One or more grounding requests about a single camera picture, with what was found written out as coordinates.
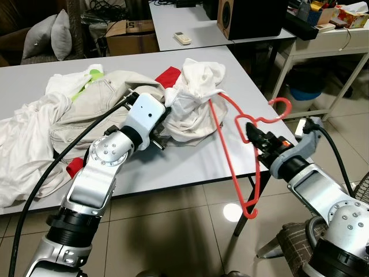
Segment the beige jacket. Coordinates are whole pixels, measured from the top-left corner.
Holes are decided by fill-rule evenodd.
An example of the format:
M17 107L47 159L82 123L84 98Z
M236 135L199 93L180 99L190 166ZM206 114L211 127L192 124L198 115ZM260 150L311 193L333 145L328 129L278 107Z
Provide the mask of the beige jacket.
M73 102L69 111L50 127L52 146L61 153L97 117L114 107L129 94L129 88L137 93L147 92L162 100L164 88L161 84L136 72L117 70L90 84ZM122 127L128 111L120 108L93 130L91 130L65 157L69 163L76 157L83 157L86 149L95 139L102 136L112 125Z

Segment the robotic arm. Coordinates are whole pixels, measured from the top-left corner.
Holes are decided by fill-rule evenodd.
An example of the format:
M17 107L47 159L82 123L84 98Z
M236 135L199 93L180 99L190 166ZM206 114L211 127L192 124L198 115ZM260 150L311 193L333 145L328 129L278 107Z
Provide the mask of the robotic arm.
M321 134L311 128L315 124L311 119L304 123L298 127L302 140L295 147L283 137L246 125L248 139L262 151L260 162L272 176L284 179L288 189L329 226L300 275L369 276L369 205L347 195L320 167L306 161Z
M73 179L59 212L48 218L45 235L25 277L86 277L86 264L97 231L115 188L115 176L124 162L150 144L150 134L165 114L165 107L142 93L130 109L124 126L95 140L86 166Z
M31 260L25 277L87 277L80 267L88 259L91 242L115 188L124 162L150 144L153 128L165 107L147 93L130 108L124 126L95 140L86 166L73 179L59 212ZM248 139L262 151L259 160L272 176L288 182L288 189L329 228L318 241L301 276L369 276L369 205L344 193L332 178L306 159L315 152L321 134L300 126L301 142L293 146L283 137L246 125Z

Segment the gray pillow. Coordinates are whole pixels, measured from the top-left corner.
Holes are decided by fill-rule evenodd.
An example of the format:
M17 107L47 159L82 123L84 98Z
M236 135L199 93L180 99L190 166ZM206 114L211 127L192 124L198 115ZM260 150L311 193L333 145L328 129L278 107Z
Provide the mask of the gray pillow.
M71 52L69 18L65 10L61 10L52 26L51 47L59 61L63 61Z
M49 16L43 21L33 26L27 33L24 40L23 58L42 53L50 44L51 28L54 25L57 15Z

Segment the cardboard box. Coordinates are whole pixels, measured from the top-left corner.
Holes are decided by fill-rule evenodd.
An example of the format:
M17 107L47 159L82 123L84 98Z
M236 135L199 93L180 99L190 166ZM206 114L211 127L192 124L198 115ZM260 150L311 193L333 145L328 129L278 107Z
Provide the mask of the cardboard box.
M110 23L106 39L110 56L159 52L152 20Z
M327 24L332 19L334 8L323 9L317 25Z
M334 8L333 17L337 17L340 20L347 22L349 29L363 28L369 18L369 14L366 13L351 13L347 10L340 8Z

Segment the white table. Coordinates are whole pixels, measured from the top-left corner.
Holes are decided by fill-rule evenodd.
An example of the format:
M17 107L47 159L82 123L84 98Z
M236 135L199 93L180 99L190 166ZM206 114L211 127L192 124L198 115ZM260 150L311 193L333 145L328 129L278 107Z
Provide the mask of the white table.
M174 5L156 6L152 2L150 3L150 11L160 51L219 46L234 43L262 42L267 40L294 39L296 37L285 29L282 29L279 36L228 40L217 26L217 21L209 20L201 5L197 5L193 8L176 8ZM191 44L180 44L174 38L174 33L176 32L183 32L192 39Z
M308 115L324 114L323 120L327 120L329 114L338 105L341 98L351 86L356 76L359 74L364 64L369 58L369 21L364 28L337 29L325 33L319 33L314 40L303 41L296 39L293 42L282 42L280 53L285 58L283 68L274 87L272 98L277 97L283 84L284 77L293 65L294 61L301 59L329 57L336 55L364 54L351 76L338 93L332 105L324 110L313 110L302 113L290 114L288 118L305 117Z
M169 66L181 68L185 58L197 61L216 61L227 68L226 77L219 85L244 109L254 117L263 115L273 118L277 114L268 105L242 67L226 46L199 48L184 51L128 55L119 57L80 59L74 61L38 63L34 65L0 68L0 118L13 115L13 110L23 103L40 98L48 79L54 73L67 74L85 70L93 63L101 63L106 73L113 70L132 70L151 78L156 78ZM234 124L236 111L229 107L224 120L223 132L228 142L229 152L237 175L255 173L252 145L241 142ZM270 125L260 125L276 136L284 136L296 142L286 125L279 121ZM146 192L183 185L204 184L230 178L227 161L223 154L218 134L207 137L196 147L167 147L163 152L155 147L136 153L117 176L114 196ZM55 193L34 201L31 209L58 206L70 185L65 185ZM21 211L23 204L5 208L3 214Z

